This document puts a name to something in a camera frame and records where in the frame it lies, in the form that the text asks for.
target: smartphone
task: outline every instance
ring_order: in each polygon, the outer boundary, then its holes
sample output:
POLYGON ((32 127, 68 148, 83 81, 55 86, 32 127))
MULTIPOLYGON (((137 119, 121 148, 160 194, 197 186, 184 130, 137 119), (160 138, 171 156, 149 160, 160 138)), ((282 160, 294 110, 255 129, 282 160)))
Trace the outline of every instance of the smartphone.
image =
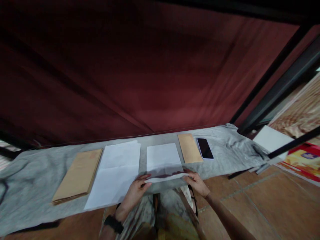
POLYGON ((201 157, 203 159, 213 159, 208 141, 205 138, 197 138, 198 146, 200 148, 201 157))

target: brown envelope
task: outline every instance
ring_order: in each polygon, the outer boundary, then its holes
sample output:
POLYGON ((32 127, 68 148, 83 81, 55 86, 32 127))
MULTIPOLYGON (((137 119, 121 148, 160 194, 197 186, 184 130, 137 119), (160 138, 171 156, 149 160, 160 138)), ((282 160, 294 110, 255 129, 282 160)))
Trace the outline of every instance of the brown envelope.
POLYGON ((178 134, 178 138, 185 163, 203 162, 192 134, 178 134))
POLYGON ((73 160, 53 196, 54 205, 84 196, 91 191, 102 149, 80 152, 73 160))

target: tile floor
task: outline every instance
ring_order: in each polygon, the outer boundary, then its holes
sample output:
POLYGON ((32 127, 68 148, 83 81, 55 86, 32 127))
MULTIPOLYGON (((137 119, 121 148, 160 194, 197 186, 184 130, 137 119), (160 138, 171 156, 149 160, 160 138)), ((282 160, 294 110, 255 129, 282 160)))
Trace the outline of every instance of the tile floor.
MULTIPOLYGON (((277 167, 261 175, 205 180, 212 192, 257 239, 320 239, 320 188, 277 167)), ((196 195, 207 239, 230 239, 207 202, 196 195)), ((98 239, 102 219, 115 207, 65 218, 56 229, 18 233, 1 240, 98 239)))

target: table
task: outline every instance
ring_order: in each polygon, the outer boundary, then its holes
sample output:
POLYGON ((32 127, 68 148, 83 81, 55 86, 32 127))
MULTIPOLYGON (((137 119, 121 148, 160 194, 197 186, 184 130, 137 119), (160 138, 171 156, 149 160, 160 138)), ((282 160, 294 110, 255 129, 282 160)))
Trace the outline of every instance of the table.
MULTIPOLYGON (((203 179, 260 166, 268 160, 266 153, 253 141, 238 134, 237 127, 232 124, 26 151, 0 172, 0 180, 8 185, 8 191, 0 205, 0 236, 83 212, 88 196, 57 206, 51 204, 52 197, 76 154, 132 140, 141 143, 140 174, 146 173, 147 147, 166 143, 175 143, 182 165, 198 172, 203 179), (194 139, 206 138, 215 159, 185 164, 177 136, 184 133, 191 133, 194 139)), ((182 179, 155 183, 148 189, 147 194, 159 193, 185 184, 182 179)), ((1 184, 0 196, 4 192, 5 185, 1 184)))

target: wristwatch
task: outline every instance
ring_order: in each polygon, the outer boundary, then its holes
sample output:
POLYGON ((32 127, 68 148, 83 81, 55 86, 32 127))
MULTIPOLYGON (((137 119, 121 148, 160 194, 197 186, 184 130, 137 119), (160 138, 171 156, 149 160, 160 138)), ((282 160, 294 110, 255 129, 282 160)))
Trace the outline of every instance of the wristwatch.
POLYGON ((109 215, 104 221, 104 225, 109 225, 116 233, 121 234, 123 231, 123 226, 121 222, 115 219, 113 216, 109 215))

